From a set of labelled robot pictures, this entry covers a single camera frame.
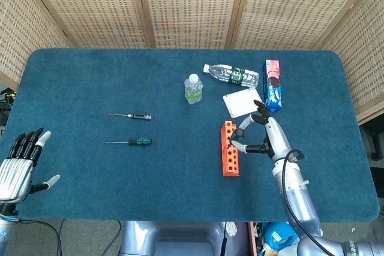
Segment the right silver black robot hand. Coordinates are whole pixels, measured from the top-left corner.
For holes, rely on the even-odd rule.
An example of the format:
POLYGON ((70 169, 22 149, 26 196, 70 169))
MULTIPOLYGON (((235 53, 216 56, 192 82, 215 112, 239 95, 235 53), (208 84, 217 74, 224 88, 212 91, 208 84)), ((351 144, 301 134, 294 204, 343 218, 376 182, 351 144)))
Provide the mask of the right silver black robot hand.
POLYGON ((273 162, 284 159, 292 150, 288 139, 280 124, 271 116, 270 112, 261 101, 253 101, 260 115, 251 114, 240 124, 239 128, 230 136, 230 144, 243 153, 267 154, 273 162), (251 124, 259 124, 264 127, 266 137, 262 144, 242 144, 245 129, 251 124))

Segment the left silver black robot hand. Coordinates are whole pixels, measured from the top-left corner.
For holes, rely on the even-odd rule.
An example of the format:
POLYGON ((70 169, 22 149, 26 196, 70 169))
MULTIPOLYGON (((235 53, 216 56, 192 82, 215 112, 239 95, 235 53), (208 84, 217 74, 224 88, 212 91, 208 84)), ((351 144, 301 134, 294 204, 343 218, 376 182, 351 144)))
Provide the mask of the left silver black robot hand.
POLYGON ((1 204, 19 204, 29 194, 50 189, 61 178, 57 174, 45 182, 32 184, 34 170, 50 136, 50 131, 39 128, 20 134, 13 141, 1 164, 1 204))

